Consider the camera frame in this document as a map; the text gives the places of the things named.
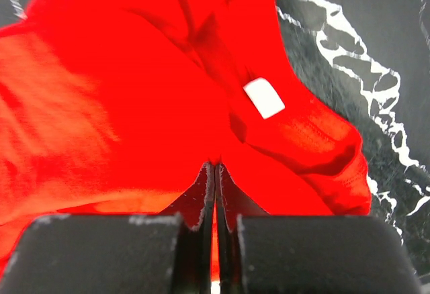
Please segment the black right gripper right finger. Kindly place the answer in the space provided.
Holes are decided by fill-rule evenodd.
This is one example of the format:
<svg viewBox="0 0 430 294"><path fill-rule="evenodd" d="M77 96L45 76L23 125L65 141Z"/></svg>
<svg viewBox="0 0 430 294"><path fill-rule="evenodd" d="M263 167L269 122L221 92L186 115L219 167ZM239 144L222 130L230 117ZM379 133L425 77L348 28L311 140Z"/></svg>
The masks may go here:
<svg viewBox="0 0 430 294"><path fill-rule="evenodd" d="M259 217L269 214L234 183L223 164L216 166L214 177L220 292L223 294L243 293L237 218L240 215Z"/></svg>

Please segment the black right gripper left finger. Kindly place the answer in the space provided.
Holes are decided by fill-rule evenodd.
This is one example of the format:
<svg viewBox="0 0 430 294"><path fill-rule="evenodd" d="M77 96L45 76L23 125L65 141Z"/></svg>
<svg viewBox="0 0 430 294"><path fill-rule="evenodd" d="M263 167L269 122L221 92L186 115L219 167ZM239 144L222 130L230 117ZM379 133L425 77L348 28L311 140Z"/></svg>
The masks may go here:
<svg viewBox="0 0 430 294"><path fill-rule="evenodd" d="M212 220L214 213L214 167L202 165L191 187L161 215L180 215L173 265L172 293L211 291Z"/></svg>

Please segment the red t shirt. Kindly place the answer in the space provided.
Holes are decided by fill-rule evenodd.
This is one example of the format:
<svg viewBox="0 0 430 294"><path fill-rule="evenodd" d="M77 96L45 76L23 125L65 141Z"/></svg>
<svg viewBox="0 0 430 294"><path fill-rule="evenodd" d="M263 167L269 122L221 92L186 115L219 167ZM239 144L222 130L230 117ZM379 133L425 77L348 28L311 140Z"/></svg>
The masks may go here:
<svg viewBox="0 0 430 294"><path fill-rule="evenodd" d="M1 30L1 263L45 213L154 213L224 164L272 214L367 215L359 132L275 0L33 0Z"/></svg>

